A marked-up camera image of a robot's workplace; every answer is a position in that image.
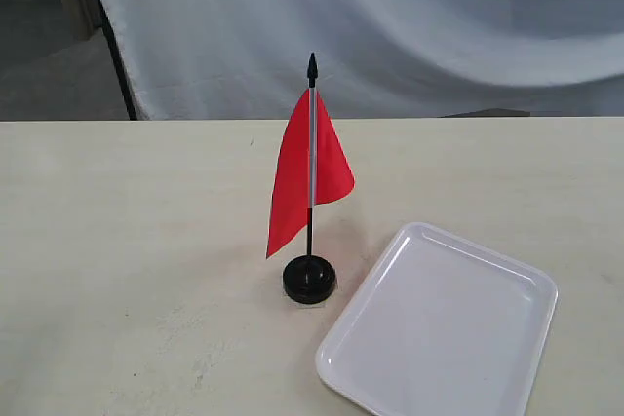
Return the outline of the black round flag stand base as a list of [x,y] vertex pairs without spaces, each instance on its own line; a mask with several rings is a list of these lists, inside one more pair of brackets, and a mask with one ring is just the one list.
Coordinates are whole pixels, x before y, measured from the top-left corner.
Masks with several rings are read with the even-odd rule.
[[336,272],[326,259],[317,255],[301,255],[283,270],[282,282],[288,297],[304,305],[327,300],[336,287]]

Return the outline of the red flag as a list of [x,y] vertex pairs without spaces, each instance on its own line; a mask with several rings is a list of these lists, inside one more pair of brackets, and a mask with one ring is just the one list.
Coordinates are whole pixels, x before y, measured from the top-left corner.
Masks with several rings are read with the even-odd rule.
[[316,57],[308,61],[308,89],[286,126],[274,179],[266,255],[272,256],[308,224],[308,211],[333,203],[355,187],[354,174],[316,89]]

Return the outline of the white backdrop cloth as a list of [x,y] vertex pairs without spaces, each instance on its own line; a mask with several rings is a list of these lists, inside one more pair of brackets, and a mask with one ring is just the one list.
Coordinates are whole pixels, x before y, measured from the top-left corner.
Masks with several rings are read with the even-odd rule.
[[335,118],[623,111],[623,0],[101,0],[139,114],[283,119],[310,56]]

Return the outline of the white rectangular plastic tray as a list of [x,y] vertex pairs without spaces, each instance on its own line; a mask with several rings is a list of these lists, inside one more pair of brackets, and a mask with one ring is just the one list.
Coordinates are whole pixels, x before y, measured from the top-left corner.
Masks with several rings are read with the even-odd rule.
[[323,339],[317,373],[375,415],[522,415],[557,299],[544,272],[413,222]]

